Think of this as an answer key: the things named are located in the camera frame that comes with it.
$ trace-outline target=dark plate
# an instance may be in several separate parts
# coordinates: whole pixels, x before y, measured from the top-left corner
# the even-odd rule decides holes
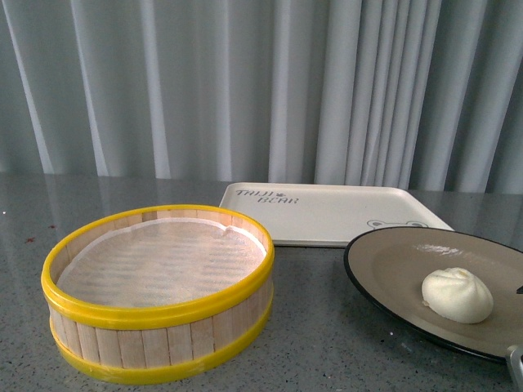
[[[360,235],[346,247],[345,269],[375,305],[431,340],[454,350],[504,362],[510,345],[523,343],[523,253],[454,231],[393,227]],[[462,267],[494,298],[481,323],[443,318],[422,303],[422,282],[435,270]]]

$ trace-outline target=granite surface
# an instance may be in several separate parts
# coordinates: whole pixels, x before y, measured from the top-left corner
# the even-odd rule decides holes
[[[68,365],[49,332],[40,286],[47,253],[103,216],[159,204],[218,205],[224,182],[0,174],[1,391],[508,391],[502,363],[425,340],[351,284],[341,248],[277,247],[273,311],[261,335],[221,366],[183,381],[128,386]],[[523,198],[412,191],[457,231],[523,249]]]

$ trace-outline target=countertop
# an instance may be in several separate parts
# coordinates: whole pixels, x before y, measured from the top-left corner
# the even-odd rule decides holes
[[[40,274],[64,236],[138,207],[217,206],[226,182],[0,174],[1,391],[513,390],[507,367],[439,347],[351,284],[342,248],[277,247],[261,335],[227,363],[160,385],[115,385],[60,356]],[[523,250],[523,197],[410,191],[457,231]]]

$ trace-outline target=plate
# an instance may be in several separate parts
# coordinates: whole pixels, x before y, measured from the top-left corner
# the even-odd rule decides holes
[[[450,229],[411,194],[387,187],[239,182],[220,207],[260,222],[275,245],[346,247],[364,232],[398,225]]]
[[[504,362],[507,348],[523,342],[523,253],[454,231],[396,227],[355,238],[344,255],[347,274],[375,305],[447,348]],[[462,267],[480,278],[494,298],[481,323],[443,318],[422,303],[422,281],[435,270]]]

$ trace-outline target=white tray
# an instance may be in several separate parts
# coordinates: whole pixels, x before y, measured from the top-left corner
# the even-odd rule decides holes
[[[275,245],[345,247],[362,233],[391,226],[451,230],[396,188],[239,182],[227,187],[220,207],[260,222]]]

